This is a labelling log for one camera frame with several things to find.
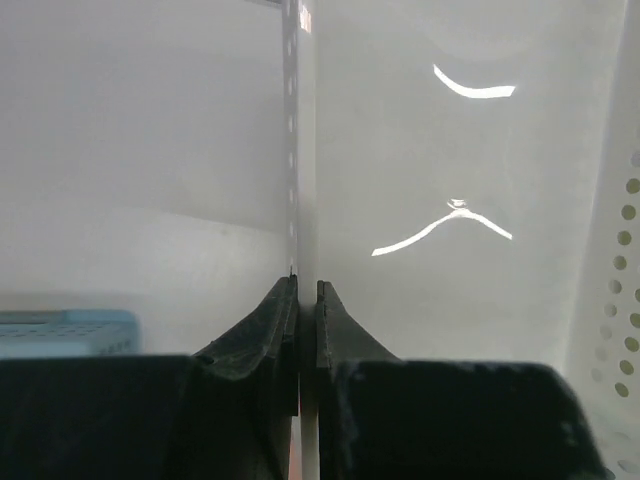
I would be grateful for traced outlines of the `white plastic basket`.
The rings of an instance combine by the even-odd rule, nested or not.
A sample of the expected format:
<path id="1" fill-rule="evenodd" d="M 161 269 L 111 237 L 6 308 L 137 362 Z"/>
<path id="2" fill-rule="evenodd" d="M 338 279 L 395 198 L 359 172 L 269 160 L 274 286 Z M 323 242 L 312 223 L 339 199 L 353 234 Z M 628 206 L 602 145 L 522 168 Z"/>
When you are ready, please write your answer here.
<path id="1" fill-rule="evenodd" d="M 639 5 L 286 1 L 291 246 L 405 358 L 534 361 L 639 475 Z"/>

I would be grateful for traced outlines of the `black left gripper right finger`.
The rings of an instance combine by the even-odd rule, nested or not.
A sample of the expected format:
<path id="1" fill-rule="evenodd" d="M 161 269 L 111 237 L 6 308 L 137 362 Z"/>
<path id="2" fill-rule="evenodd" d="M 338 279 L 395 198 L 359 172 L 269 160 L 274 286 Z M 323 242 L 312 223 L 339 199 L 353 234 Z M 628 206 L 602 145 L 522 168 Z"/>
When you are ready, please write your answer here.
<path id="1" fill-rule="evenodd" d="M 322 479 L 388 479 L 394 401 L 385 390 L 398 358 L 347 311 L 335 287 L 317 284 L 316 386 Z"/>

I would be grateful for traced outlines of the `light blue plastic basket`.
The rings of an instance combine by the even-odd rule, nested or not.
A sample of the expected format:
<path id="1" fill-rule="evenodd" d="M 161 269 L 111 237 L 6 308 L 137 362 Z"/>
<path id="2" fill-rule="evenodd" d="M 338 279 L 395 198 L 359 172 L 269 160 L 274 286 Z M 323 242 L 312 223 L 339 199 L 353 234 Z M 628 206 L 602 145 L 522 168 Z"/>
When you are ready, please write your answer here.
<path id="1" fill-rule="evenodd" d="M 136 355 L 140 327 L 118 309 L 3 311 L 1 358 Z"/>

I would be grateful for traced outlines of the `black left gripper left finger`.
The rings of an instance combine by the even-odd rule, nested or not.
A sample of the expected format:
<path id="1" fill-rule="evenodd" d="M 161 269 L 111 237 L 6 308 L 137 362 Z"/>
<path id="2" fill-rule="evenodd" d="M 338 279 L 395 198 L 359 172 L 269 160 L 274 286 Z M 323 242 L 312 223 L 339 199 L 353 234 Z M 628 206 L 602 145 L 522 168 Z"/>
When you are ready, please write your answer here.
<path id="1" fill-rule="evenodd" d="M 298 282 L 276 281 L 258 306 L 201 349 L 200 422 L 221 479 L 286 479 L 299 413 Z"/>

